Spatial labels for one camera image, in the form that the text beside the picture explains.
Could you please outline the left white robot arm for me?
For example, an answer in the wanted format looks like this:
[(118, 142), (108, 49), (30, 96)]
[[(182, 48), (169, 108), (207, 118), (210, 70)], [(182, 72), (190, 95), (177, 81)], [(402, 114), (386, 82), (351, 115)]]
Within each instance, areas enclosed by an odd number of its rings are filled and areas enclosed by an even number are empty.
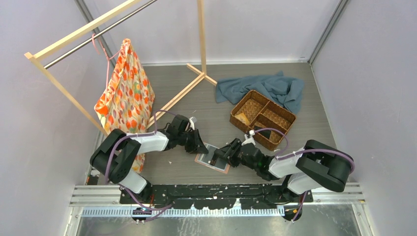
[(133, 170), (137, 155), (153, 151), (167, 151), (183, 146), (187, 153), (207, 154), (195, 117), (175, 115), (164, 128), (150, 133), (125, 133), (115, 129), (106, 137), (90, 158), (90, 164), (107, 180), (120, 184), (132, 192), (138, 203), (146, 203), (151, 196), (150, 183)]

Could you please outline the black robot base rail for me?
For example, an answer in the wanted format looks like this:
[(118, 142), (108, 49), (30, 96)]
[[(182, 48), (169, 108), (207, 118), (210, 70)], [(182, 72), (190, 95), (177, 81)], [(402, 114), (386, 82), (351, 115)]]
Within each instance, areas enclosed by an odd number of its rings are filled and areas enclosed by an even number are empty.
[(292, 193), (280, 184), (148, 184), (139, 194), (120, 186), (122, 205), (142, 204), (155, 209), (273, 209), (311, 203), (311, 191)]

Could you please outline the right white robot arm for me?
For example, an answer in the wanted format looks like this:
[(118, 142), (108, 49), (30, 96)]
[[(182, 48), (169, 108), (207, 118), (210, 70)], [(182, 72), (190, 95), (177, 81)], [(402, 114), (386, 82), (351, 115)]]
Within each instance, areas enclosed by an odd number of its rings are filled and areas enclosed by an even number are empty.
[(255, 146), (254, 136), (262, 131), (266, 128), (250, 130), (244, 141), (236, 138), (210, 152), (208, 164), (214, 166), (221, 160), (230, 167), (244, 165), (266, 181), (283, 178), (281, 197), (288, 202), (319, 187), (344, 191), (349, 175), (355, 170), (351, 156), (316, 140), (308, 140), (304, 147), (286, 155), (266, 155)]

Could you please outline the orange credit card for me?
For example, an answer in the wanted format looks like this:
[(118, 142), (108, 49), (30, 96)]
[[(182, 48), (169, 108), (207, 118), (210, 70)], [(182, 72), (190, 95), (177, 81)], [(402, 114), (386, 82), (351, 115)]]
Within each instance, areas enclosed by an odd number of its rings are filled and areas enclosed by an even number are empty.
[(235, 118), (238, 119), (240, 122), (244, 123), (245, 125), (250, 125), (250, 121), (244, 113), (235, 115)]

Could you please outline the woven wicker divided basket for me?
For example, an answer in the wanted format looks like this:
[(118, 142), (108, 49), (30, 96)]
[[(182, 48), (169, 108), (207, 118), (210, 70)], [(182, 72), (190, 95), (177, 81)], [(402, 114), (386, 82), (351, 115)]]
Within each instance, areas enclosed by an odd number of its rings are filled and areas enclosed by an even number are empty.
[[(246, 115), (250, 125), (245, 125), (235, 118), (235, 115), (240, 113)], [(244, 133), (254, 129), (255, 125), (262, 128), (271, 128), (269, 139), (259, 133), (254, 135), (255, 141), (270, 151), (275, 150), (282, 142), (283, 135), (288, 134), (296, 118), (295, 114), (254, 90), (246, 94), (230, 113), (230, 123)]]

